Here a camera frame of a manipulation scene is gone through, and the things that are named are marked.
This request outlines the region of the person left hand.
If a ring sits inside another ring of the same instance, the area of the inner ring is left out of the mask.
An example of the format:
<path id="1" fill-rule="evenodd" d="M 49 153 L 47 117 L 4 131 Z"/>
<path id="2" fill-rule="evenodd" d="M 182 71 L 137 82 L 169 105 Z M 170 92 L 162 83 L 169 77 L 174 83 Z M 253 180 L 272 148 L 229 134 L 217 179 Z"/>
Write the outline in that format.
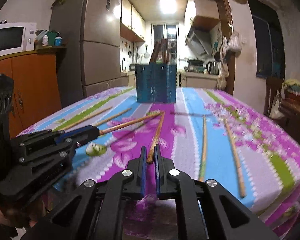
<path id="1" fill-rule="evenodd" d="M 29 205 L 18 209 L 11 205 L 0 205 L 0 224 L 14 228 L 33 227 L 46 215 L 46 208 L 41 197 Z"/>

